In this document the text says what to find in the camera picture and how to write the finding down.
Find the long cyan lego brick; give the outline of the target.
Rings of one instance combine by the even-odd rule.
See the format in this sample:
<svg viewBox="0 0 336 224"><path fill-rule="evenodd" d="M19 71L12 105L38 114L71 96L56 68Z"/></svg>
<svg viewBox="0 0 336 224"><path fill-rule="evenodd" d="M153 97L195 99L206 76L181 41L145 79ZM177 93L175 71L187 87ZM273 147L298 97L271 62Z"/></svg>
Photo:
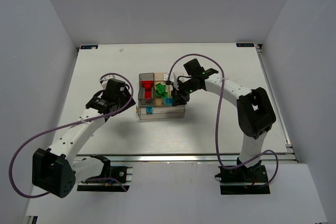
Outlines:
<svg viewBox="0 0 336 224"><path fill-rule="evenodd" d="M164 105L165 106L172 106L173 105L173 98L170 98L170 97L166 97L164 98Z"/></svg>

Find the small green lego brick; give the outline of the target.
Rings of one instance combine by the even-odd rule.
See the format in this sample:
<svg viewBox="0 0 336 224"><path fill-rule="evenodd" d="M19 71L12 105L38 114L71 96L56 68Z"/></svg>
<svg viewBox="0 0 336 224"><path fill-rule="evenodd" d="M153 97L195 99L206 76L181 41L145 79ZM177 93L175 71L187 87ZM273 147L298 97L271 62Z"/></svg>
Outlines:
<svg viewBox="0 0 336 224"><path fill-rule="evenodd" d="M169 95L168 95L168 93L167 93L167 92L164 92L164 93L162 93L162 94L161 94L161 97L162 97L162 98L168 98L168 97L169 97Z"/></svg>

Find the long green lego brick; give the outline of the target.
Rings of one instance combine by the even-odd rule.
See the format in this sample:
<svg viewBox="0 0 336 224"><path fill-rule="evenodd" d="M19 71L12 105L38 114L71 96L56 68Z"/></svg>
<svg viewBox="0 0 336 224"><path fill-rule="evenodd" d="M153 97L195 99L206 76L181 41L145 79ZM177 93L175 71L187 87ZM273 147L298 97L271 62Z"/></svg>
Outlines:
<svg viewBox="0 0 336 224"><path fill-rule="evenodd" d="M164 93L166 92L166 85L158 83L155 85L156 89L158 90L159 93Z"/></svg>
<svg viewBox="0 0 336 224"><path fill-rule="evenodd" d="M158 92L158 90L155 91L155 97L156 98L161 98L162 94Z"/></svg>

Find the red lego brick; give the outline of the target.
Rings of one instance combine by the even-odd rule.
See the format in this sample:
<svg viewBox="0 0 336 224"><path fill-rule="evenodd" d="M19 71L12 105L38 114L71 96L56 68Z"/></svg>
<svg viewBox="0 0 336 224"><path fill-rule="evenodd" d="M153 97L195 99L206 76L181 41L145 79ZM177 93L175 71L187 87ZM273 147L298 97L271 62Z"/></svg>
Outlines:
<svg viewBox="0 0 336 224"><path fill-rule="evenodd" d="M153 80L143 80L141 81L142 87L146 89L152 89L154 86L154 81Z"/></svg>
<svg viewBox="0 0 336 224"><path fill-rule="evenodd" d="M150 99L152 99L152 90L151 90L151 89L146 89L146 90L145 90L144 98L145 98L146 100L150 100Z"/></svg>

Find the small cyan lego brick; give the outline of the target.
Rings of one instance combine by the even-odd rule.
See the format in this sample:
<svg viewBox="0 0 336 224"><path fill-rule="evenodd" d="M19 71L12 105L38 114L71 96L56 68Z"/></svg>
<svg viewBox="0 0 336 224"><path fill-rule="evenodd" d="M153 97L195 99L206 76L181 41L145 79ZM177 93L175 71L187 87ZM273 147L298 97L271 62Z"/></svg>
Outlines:
<svg viewBox="0 0 336 224"><path fill-rule="evenodd" d="M145 112L146 112L146 114L152 114L153 113L153 106L146 106Z"/></svg>

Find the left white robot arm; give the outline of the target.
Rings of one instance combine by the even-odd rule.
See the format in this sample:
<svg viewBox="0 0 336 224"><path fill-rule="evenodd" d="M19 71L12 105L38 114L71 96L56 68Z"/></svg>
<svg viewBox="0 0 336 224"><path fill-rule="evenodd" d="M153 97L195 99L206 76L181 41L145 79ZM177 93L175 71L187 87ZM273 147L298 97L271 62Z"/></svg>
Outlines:
<svg viewBox="0 0 336 224"><path fill-rule="evenodd" d="M59 198L66 197L80 182L111 180L110 161L101 155L91 155L80 161L75 158L86 142L109 118L134 106L133 87L118 79L100 81L103 89L85 105L76 125L47 149L33 154L32 183Z"/></svg>

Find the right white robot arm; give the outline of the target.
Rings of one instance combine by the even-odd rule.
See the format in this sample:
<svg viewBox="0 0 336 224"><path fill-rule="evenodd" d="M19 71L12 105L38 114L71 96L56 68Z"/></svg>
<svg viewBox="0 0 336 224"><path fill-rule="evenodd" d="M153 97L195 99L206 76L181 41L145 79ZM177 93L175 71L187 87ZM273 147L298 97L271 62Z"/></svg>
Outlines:
<svg viewBox="0 0 336 224"><path fill-rule="evenodd" d="M184 64L187 80L168 73L167 85L173 87L173 106L186 105L191 93L204 90L219 96L215 122L216 156L219 151L219 119L222 101L226 100L237 109L238 125L243 133L242 148L233 169L253 169L261 165L261 157L266 154L262 146L267 133L276 121L276 115L266 90L262 87L251 89L241 86L225 77L221 66L204 69L194 58Z"/></svg>

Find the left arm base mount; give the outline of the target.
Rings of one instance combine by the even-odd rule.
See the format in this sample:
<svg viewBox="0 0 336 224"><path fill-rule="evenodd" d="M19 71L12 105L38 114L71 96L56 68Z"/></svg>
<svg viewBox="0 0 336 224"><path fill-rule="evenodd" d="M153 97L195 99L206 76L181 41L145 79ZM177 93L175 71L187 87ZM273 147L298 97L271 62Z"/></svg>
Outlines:
<svg viewBox="0 0 336 224"><path fill-rule="evenodd" d="M90 155L72 164L77 191L126 193L132 182L133 167L114 164L107 157Z"/></svg>

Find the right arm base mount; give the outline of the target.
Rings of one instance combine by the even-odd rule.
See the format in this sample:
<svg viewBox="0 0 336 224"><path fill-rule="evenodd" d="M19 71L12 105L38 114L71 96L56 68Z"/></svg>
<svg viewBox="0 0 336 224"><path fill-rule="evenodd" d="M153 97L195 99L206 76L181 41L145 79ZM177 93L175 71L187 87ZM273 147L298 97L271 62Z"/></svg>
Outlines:
<svg viewBox="0 0 336 224"><path fill-rule="evenodd" d="M236 169L223 169L215 175L219 181L221 195L269 195L268 175L264 165L259 162L253 167L242 166Z"/></svg>

